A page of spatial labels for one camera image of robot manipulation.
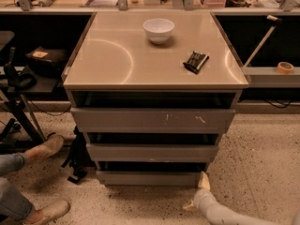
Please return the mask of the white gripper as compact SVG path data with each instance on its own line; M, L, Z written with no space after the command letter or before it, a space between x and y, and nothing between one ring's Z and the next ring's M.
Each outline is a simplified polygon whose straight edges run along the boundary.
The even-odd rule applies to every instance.
M198 188L200 189L195 193L193 201L189 200L186 202L183 205L183 209L195 211L197 208L202 214L205 214L212 205L218 203L214 195L209 191L210 182L206 172L200 173Z

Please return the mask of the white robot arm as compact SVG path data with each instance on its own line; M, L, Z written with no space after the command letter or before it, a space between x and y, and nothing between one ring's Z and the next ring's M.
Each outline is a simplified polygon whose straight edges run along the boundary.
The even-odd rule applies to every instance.
M219 203L210 191L206 172L201 172L197 188L195 195L183 205L183 209L200 211L210 225L279 225L270 220L242 215Z

